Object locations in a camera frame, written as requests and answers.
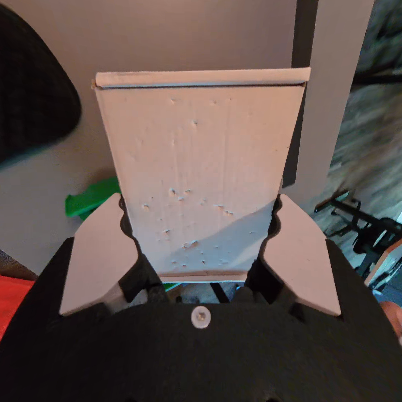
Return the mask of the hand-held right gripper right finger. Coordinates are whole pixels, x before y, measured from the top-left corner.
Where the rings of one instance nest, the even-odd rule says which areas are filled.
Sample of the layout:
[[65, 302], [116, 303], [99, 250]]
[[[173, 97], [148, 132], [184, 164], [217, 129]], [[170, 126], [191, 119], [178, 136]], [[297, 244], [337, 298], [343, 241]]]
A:
[[341, 308], [326, 237], [287, 195], [278, 195], [273, 232], [260, 247], [260, 259], [296, 303], [330, 316]]

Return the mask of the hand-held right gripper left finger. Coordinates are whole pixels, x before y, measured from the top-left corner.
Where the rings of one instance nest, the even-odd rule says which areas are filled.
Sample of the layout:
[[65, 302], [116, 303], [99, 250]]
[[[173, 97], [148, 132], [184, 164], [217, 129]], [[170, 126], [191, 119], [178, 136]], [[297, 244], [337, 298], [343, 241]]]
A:
[[135, 241], [123, 233], [121, 194], [115, 193], [81, 224], [74, 235], [59, 313], [69, 316], [104, 303], [116, 313], [129, 307], [119, 280], [137, 262]]

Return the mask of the white cardboard mailer box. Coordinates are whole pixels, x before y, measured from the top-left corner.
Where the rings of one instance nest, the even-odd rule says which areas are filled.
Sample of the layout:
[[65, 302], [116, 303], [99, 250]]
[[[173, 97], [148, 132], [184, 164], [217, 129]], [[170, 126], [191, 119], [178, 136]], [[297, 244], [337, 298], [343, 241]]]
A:
[[311, 68], [98, 72], [134, 237], [164, 282], [240, 276], [267, 237]]

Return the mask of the green soft object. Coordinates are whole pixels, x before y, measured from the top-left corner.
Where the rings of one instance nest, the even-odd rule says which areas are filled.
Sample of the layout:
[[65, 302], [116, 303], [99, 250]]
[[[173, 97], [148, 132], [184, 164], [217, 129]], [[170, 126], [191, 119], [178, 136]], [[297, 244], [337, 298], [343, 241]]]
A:
[[84, 221], [115, 193], [121, 193], [117, 176], [102, 179], [80, 194], [68, 195], [64, 202], [65, 215]]

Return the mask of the black office chair base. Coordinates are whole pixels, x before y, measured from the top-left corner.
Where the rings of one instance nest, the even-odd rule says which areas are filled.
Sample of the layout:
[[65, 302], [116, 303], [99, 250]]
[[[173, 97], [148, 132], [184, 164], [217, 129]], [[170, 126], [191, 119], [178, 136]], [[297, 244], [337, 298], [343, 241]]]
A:
[[369, 289], [380, 289], [401, 268], [401, 256], [386, 263], [401, 246], [401, 223], [388, 217], [376, 218], [361, 210], [361, 201], [354, 198], [347, 189], [335, 191], [329, 198], [314, 207], [314, 214], [330, 210], [330, 216], [338, 219], [341, 226], [325, 230], [327, 238], [343, 238], [354, 234], [353, 252], [364, 255], [354, 271], [365, 281]]

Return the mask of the red cloth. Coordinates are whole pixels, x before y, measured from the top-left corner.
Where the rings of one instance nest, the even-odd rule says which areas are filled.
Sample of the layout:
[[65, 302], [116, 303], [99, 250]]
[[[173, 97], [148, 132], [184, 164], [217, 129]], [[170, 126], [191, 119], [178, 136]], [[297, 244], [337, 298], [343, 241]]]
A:
[[35, 281], [0, 276], [0, 339]]

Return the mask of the black bulky rounded object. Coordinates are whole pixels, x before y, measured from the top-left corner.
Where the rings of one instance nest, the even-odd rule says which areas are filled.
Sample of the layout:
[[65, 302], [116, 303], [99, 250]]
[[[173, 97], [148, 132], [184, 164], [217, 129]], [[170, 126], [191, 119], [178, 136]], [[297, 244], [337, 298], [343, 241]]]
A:
[[52, 51], [23, 18], [1, 4], [1, 168], [59, 143], [81, 116], [79, 94]]

